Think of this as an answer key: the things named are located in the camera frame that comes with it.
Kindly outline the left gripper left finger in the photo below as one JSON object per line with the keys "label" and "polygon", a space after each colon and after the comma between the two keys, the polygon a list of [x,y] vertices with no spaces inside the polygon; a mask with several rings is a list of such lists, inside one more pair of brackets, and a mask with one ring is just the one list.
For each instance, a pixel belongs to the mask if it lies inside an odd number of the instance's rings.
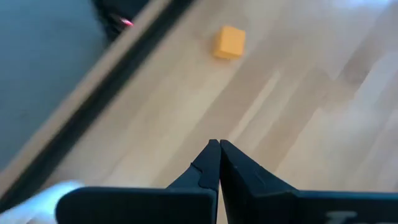
{"label": "left gripper left finger", "polygon": [[81,187],[55,209],[58,224],[216,224],[221,164],[212,139],[188,169],[163,189]]}

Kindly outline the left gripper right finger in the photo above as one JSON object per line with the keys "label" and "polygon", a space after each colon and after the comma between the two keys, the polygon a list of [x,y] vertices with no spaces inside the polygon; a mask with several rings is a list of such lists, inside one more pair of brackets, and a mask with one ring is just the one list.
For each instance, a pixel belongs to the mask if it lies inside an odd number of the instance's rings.
{"label": "left gripper right finger", "polygon": [[229,224],[398,224],[398,193],[298,190],[229,141],[220,144]]}

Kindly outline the white plastic bin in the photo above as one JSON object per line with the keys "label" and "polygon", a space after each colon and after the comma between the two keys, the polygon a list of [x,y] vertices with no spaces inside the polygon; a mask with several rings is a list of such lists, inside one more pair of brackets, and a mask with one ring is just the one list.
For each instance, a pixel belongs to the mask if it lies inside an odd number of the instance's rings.
{"label": "white plastic bin", "polygon": [[84,187],[76,180],[59,182],[0,213],[0,224],[57,224],[55,209],[67,193]]}

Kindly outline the orange cube block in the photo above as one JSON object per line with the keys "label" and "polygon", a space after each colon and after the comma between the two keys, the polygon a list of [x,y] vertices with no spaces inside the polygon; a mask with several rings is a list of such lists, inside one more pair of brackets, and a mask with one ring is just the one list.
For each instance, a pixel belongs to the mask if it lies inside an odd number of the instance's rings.
{"label": "orange cube block", "polygon": [[223,26],[215,37],[213,55],[218,58],[234,60],[243,56],[246,32],[232,26]]}

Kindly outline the black aluminium table frame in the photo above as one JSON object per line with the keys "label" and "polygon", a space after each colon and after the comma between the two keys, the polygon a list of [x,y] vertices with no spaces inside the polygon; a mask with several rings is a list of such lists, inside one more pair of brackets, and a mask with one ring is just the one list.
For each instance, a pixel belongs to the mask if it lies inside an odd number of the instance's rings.
{"label": "black aluminium table frame", "polygon": [[197,0],[155,0],[0,172],[0,213],[33,196],[164,35]]}

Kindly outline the black edge-mounted bracket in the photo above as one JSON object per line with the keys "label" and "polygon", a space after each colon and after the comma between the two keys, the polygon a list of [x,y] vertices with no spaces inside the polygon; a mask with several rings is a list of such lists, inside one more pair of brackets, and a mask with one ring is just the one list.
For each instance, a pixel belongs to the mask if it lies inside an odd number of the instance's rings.
{"label": "black edge-mounted bracket", "polygon": [[91,0],[107,39],[114,41],[125,28],[134,25],[134,18],[150,0]]}

